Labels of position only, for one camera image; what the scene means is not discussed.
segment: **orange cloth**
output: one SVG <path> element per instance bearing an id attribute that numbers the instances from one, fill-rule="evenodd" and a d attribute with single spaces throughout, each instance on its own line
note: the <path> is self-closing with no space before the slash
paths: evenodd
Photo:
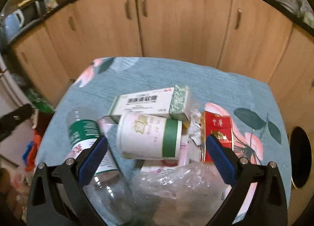
<path id="1" fill-rule="evenodd" d="M 41 143 L 41 139 L 42 139 L 42 136 L 39 135 L 36 130 L 34 130 L 34 138 L 33 138 L 34 145 L 27 156 L 28 167 L 25 168 L 26 172 L 32 171 L 35 168 L 35 158 L 36 158 L 36 155 L 37 155 L 40 143 Z"/>

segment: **cabinet door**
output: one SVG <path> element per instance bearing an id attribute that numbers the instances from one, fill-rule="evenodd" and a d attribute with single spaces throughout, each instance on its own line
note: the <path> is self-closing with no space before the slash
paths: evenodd
<path id="1" fill-rule="evenodd" d="M 292 22 L 262 0 L 232 0 L 230 23 L 218 68 L 268 82 Z"/>
<path id="2" fill-rule="evenodd" d="M 314 38 L 294 26 L 287 50 L 269 81 L 288 132 L 314 131 Z"/>
<path id="3" fill-rule="evenodd" d="M 78 0 L 73 6 L 90 57 L 142 56 L 135 0 Z"/>
<path id="4" fill-rule="evenodd" d="M 217 67 L 231 0 L 137 0 L 143 55 Z"/>
<path id="5" fill-rule="evenodd" d="M 52 45 L 71 79 L 77 79 L 94 60 L 86 44 L 82 43 L 73 17 L 73 5 L 69 4 L 52 15 L 45 25 Z"/>
<path id="6" fill-rule="evenodd" d="M 43 25 L 36 27 L 14 45 L 15 52 L 26 74 L 39 92 L 53 105 L 69 84 Z"/>

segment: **white and green box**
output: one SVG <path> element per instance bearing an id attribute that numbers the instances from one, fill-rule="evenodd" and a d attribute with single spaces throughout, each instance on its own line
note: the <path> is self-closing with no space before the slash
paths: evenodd
<path id="1" fill-rule="evenodd" d="M 175 86 L 152 91 L 142 91 L 116 96 L 108 115 L 110 123 L 118 124 L 127 111 L 172 118 L 182 122 L 190 120 L 191 92 L 187 86 Z"/>

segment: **floral tablecloth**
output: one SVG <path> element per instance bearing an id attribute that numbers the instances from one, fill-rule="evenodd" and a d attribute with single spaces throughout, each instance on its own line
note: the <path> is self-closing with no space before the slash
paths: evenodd
<path id="1" fill-rule="evenodd" d="M 95 59 L 59 103 L 36 163 L 61 164 L 69 154 L 71 146 L 65 119 L 72 109 L 90 107 L 101 117 L 107 114 L 117 95 L 174 85 L 189 86 L 199 111 L 205 109 L 232 117 L 234 151 L 238 156 L 246 156 L 252 163 L 266 165 L 275 161 L 278 164 L 288 203 L 291 189 L 288 139 L 268 85 L 242 75 L 171 59 Z M 131 180 L 140 166 L 136 160 L 121 157 L 116 147 L 116 131 L 116 125 L 108 127 L 109 145 L 122 173 Z"/>

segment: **blue gripper pad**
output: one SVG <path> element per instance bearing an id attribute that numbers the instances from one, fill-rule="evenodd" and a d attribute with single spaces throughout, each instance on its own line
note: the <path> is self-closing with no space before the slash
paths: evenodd
<path id="1" fill-rule="evenodd" d="M 102 136 L 96 147 L 90 152 L 84 163 L 79 168 L 78 184 L 80 187 L 90 183 L 107 151 L 108 140 L 105 136 Z"/>
<path id="2" fill-rule="evenodd" d="M 209 135 L 206 138 L 206 151 L 209 153 L 225 184 L 229 184 L 232 187 L 235 186 L 237 179 L 236 168 L 224 153 L 222 145 L 214 135 Z"/>

